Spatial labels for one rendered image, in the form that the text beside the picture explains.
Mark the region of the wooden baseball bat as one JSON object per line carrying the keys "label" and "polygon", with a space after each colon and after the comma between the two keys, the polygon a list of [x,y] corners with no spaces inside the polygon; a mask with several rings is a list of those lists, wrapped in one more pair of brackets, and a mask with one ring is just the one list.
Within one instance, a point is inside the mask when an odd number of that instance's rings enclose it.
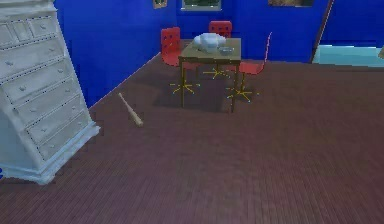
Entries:
{"label": "wooden baseball bat", "polygon": [[138,126],[138,127],[142,127],[143,126],[143,121],[142,119],[137,115],[137,113],[133,110],[133,108],[127,103],[127,101],[125,100],[125,98],[123,97],[123,95],[121,93],[118,94],[118,96],[120,97],[120,99],[123,101],[124,105],[126,106],[127,110],[128,110],[128,113],[130,114],[130,116],[132,117],[133,121],[135,122],[135,124]]}

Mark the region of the brown square table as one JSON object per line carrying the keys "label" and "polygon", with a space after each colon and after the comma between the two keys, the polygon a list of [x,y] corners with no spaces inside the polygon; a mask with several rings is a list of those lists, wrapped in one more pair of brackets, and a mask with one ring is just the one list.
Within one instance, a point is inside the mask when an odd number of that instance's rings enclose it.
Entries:
{"label": "brown square table", "polygon": [[187,89],[186,85],[186,73],[184,71],[185,64],[190,63],[193,65],[234,65],[235,75],[233,78],[232,94],[235,94],[238,86],[239,67],[241,63],[241,39],[240,38],[228,38],[223,47],[232,48],[231,53],[221,53],[217,46],[215,50],[208,52],[202,48],[197,48],[193,43],[188,44],[178,56],[180,66],[180,97],[181,107],[184,107],[184,95]]}

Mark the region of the red swivel chair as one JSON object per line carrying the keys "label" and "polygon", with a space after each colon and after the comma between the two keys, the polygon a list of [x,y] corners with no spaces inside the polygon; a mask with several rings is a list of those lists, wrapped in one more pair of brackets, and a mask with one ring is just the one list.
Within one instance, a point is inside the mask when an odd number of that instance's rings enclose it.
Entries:
{"label": "red swivel chair", "polygon": [[226,71],[232,71],[233,73],[240,72],[242,74],[240,89],[236,90],[236,94],[242,95],[248,102],[251,102],[250,98],[248,97],[248,94],[251,94],[251,91],[245,90],[245,75],[248,74],[248,75],[257,76],[264,70],[265,64],[268,59],[271,36],[272,36],[272,33],[269,33],[266,40],[264,60],[261,63],[251,63],[251,62],[242,61],[238,68],[236,68],[235,65],[225,66]]}
{"label": "red swivel chair", "polygon": [[230,21],[211,21],[209,23],[209,32],[224,36],[226,39],[231,37],[232,23]]}
{"label": "red swivel chair", "polygon": [[[171,27],[161,30],[161,58],[163,62],[169,66],[179,67],[179,55],[181,54],[181,38],[180,28]],[[191,89],[192,84],[186,82],[186,71],[195,70],[198,71],[198,63],[183,62],[182,66],[182,83],[174,90],[174,93],[180,91],[182,88],[186,89],[190,93],[194,94]]]}

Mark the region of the white crumpled cloth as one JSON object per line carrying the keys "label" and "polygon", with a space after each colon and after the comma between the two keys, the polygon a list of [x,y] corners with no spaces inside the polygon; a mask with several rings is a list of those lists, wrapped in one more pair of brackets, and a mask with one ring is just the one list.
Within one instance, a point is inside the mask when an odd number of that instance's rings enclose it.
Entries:
{"label": "white crumpled cloth", "polygon": [[226,43],[226,38],[216,33],[203,33],[193,39],[193,46],[207,53],[216,52]]}

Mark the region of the grey framed window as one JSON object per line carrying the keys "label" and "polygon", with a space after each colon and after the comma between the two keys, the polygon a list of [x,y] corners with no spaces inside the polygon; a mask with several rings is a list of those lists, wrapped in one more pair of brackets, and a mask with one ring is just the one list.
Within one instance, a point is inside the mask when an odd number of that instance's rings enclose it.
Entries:
{"label": "grey framed window", "polygon": [[220,11],[222,0],[182,0],[184,11]]}

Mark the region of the brown framed picture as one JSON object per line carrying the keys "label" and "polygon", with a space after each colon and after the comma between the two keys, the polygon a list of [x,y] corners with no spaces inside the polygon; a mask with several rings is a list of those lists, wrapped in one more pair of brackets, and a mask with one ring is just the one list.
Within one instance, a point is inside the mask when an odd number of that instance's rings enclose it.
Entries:
{"label": "brown framed picture", "polygon": [[311,7],[314,0],[268,0],[269,6],[278,7]]}

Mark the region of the white chest of drawers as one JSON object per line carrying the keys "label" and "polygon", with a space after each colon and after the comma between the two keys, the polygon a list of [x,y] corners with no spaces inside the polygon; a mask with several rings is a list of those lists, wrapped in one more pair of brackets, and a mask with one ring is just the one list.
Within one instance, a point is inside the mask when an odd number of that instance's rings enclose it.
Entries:
{"label": "white chest of drawers", "polygon": [[55,0],[0,0],[0,169],[45,185],[99,133]]}

